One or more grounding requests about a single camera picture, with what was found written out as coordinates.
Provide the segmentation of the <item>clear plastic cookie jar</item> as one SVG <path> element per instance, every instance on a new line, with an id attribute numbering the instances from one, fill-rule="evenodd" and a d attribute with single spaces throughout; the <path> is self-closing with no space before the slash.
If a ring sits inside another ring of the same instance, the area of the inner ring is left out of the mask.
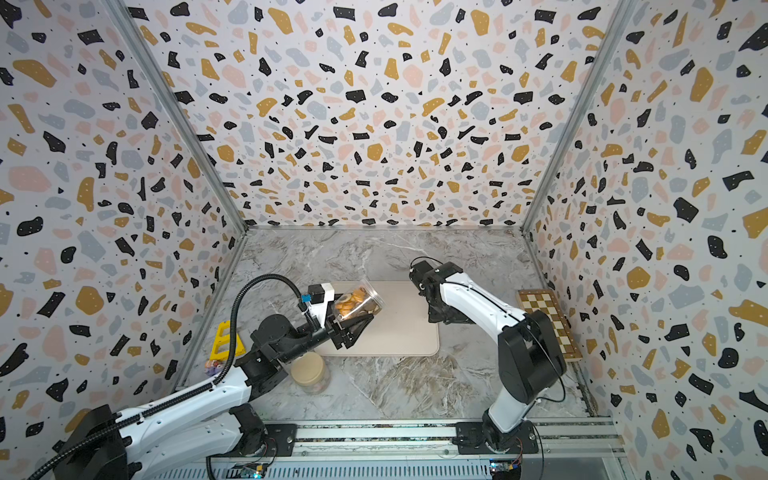
<path id="1" fill-rule="evenodd" d="M 385 304 L 380 294 L 368 280 L 360 280 L 352 286 L 344 287 L 343 292 L 334 299 L 333 308 L 338 320 L 346 321 L 364 315 L 375 316 Z"/>

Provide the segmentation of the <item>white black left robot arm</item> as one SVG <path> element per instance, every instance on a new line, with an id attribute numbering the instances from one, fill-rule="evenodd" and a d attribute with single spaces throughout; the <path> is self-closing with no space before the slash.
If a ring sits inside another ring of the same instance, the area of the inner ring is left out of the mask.
<path id="1" fill-rule="evenodd" d="M 287 376 L 285 364 L 332 341 L 351 347 L 373 320 L 370 313 L 335 320 L 316 332 L 283 315 L 265 318 L 253 348 L 219 383 L 202 381 L 160 402 L 121 413 L 99 407 L 61 447 L 57 479 L 148 479 L 213 456 L 276 455 L 278 443 L 253 400 Z"/>

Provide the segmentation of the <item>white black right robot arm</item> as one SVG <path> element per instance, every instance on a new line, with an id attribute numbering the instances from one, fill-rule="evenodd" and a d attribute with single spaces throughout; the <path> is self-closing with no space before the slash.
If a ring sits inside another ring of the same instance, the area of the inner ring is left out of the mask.
<path id="1" fill-rule="evenodd" d="M 474 324 L 495 341 L 502 389 L 482 417 L 480 440 L 463 438 L 461 446 L 484 444 L 496 452 L 519 445 L 516 436 L 539 401 L 561 403 L 543 392 L 562 382 L 567 365 L 547 313 L 528 313 L 497 298 L 453 262 L 435 265 L 431 257 L 411 262 L 409 279 L 428 304 L 428 320 Z"/>

